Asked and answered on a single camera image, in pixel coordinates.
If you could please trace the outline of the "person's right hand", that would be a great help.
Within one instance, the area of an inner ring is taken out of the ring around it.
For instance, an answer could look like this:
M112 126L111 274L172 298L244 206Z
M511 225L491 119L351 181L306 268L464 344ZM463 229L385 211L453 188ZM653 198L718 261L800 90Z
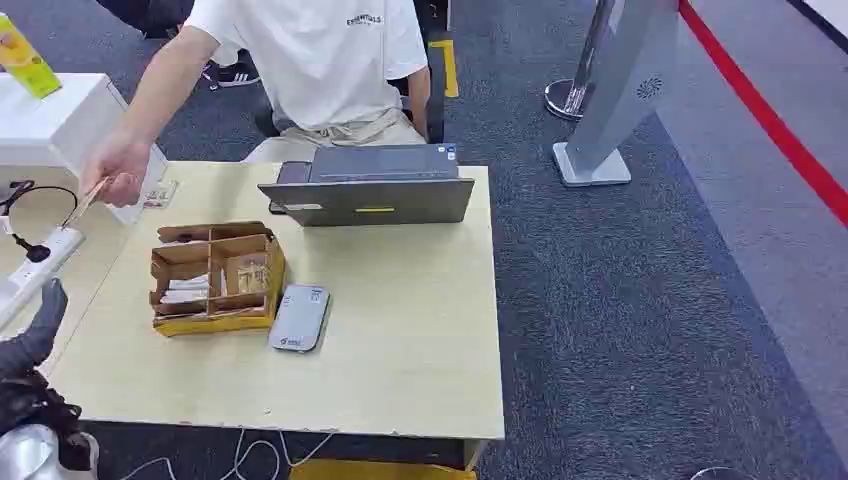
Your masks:
M96 199L122 208L135 205L147 174L152 143L132 132L116 131L94 151L79 180L81 194L99 184Z

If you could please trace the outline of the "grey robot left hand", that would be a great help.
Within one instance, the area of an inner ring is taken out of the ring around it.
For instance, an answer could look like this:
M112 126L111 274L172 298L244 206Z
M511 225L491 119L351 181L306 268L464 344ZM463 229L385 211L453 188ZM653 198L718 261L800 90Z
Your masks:
M1 341L1 396L14 390L44 390L47 381L36 370L51 354L64 318L68 297L53 278L41 288L41 306L20 334Z

